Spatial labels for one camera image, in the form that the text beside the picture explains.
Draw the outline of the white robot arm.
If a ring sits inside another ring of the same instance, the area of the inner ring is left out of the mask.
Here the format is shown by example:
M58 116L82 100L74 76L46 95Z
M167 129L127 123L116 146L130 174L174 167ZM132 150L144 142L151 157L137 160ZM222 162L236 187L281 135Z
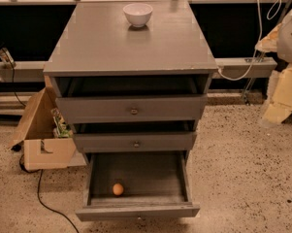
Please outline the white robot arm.
M273 127L292 114L292 10L255 48L275 52L279 59L288 63L283 71L271 73L267 100L262 106L259 123L264 127Z

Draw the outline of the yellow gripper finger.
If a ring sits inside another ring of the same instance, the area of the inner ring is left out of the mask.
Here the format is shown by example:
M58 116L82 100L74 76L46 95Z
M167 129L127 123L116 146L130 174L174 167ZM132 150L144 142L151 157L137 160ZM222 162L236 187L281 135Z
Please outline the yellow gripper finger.
M259 40L255 48L261 52L277 52L278 32L281 24L277 25L263 39Z
M273 127L292 114L292 63L283 71L273 70L267 89L267 99L261 108L259 124Z

